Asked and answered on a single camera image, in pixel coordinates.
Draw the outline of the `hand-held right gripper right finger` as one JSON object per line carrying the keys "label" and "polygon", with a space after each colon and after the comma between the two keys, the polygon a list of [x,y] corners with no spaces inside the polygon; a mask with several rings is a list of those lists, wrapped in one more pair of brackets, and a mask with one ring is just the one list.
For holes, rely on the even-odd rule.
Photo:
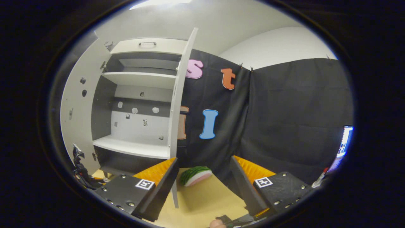
{"label": "hand-held right gripper right finger", "polygon": [[238,156],[232,156],[230,169],[254,220],[283,213],[313,191],[289,172],[275,173]]}

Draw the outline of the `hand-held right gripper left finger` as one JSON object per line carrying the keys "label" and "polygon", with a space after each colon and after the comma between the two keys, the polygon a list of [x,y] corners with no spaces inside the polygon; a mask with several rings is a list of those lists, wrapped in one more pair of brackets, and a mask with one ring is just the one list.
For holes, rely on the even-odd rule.
{"label": "hand-held right gripper left finger", "polygon": [[95,193],[134,217],[154,222],[158,219],[178,172],[178,159],[171,158],[136,175],[116,176],[95,190]]}

